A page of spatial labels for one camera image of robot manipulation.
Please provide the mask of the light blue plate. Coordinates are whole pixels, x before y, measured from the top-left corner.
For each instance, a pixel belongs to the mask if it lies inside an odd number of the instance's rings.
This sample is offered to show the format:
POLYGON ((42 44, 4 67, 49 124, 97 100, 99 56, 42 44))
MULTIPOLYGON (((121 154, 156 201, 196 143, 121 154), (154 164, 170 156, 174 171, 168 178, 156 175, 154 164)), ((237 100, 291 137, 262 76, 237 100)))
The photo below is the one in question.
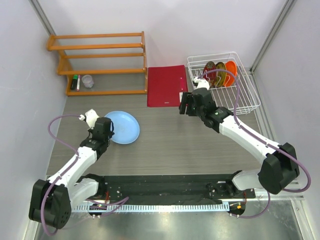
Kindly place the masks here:
POLYGON ((128 145, 135 142, 140 135, 140 125, 138 121, 128 112, 111 111, 105 115, 111 119, 114 126, 114 135, 111 140, 120 145, 128 145))

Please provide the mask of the dark red floral plate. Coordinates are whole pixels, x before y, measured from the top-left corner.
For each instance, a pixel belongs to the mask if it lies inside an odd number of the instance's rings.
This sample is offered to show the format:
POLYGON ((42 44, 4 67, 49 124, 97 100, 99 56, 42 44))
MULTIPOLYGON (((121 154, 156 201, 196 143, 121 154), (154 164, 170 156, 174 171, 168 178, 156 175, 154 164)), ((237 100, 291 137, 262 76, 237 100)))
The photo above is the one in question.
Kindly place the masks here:
MULTIPOLYGON (((203 69, 203 73, 207 73, 210 72, 212 70, 216 69, 216 64, 213 61, 209 61, 207 62, 207 64, 205 65, 204 69, 203 69)), ((212 88, 215 86, 215 82, 217 79, 217 73, 216 72, 210 72, 208 74, 205 74, 203 76, 204 79, 206 79, 209 83, 209 87, 212 88)))

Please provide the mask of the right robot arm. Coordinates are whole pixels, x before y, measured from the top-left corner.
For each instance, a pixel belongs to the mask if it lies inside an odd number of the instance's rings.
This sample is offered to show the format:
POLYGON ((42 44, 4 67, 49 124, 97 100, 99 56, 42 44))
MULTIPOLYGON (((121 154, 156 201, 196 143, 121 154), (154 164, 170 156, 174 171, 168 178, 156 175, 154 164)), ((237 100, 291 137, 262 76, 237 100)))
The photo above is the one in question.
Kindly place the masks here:
POLYGON ((233 174, 225 186, 230 197, 236 198, 253 188, 277 195, 300 175, 298 164, 292 160, 296 156, 292 145, 280 145, 257 133, 230 110, 218 107, 206 88, 180 93, 179 113, 200 118, 206 127, 235 141, 261 164, 259 169, 233 174))

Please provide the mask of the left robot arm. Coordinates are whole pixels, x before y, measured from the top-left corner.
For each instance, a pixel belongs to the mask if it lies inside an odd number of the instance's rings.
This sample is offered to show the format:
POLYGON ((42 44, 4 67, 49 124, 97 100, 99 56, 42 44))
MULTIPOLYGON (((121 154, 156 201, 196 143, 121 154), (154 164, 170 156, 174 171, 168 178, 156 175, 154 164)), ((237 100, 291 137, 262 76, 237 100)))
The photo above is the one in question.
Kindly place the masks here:
POLYGON ((30 220, 62 229, 72 210, 89 198, 102 199, 107 187, 102 176, 84 175, 107 150, 114 135, 110 118, 98 117, 88 129, 74 156, 47 180, 37 180, 32 188, 28 217, 30 220))

